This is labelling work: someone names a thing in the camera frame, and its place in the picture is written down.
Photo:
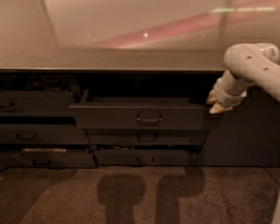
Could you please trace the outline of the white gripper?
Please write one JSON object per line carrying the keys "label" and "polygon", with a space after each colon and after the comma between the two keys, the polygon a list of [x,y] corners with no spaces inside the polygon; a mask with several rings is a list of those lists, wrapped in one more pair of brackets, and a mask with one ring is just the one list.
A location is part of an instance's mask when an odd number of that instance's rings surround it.
{"label": "white gripper", "polygon": [[206,103],[212,105],[210,114],[221,114],[232,110],[246,97],[247,85],[242,79],[219,78],[210,91]]}

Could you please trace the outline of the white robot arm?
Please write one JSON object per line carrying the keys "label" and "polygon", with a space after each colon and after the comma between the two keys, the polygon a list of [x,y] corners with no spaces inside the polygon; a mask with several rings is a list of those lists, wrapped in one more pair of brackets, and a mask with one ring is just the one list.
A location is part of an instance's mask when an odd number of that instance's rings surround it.
{"label": "white robot arm", "polygon": [[223,55],[225,71],[206,103],[210,114],[232,110],[246,98],[247,90],[257,85],[280,103],[280,50],[274,44],[237,44]]}

